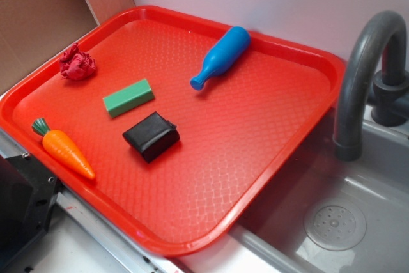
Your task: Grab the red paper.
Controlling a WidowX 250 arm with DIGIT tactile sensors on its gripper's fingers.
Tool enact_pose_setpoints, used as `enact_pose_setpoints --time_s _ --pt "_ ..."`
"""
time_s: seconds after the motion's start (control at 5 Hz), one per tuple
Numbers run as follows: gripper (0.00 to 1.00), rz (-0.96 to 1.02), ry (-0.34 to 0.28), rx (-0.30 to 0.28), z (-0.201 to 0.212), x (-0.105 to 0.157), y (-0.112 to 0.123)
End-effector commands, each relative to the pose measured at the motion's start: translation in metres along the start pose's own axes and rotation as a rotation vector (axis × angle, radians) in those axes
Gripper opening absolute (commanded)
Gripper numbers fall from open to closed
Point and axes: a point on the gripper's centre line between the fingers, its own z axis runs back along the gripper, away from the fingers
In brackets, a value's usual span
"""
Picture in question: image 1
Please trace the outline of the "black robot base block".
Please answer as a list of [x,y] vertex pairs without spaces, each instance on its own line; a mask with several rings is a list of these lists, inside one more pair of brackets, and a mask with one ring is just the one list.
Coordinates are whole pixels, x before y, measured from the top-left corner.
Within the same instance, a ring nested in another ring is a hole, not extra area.
[[1,272],[47,234],[58,188],[36,157],[1,157]]

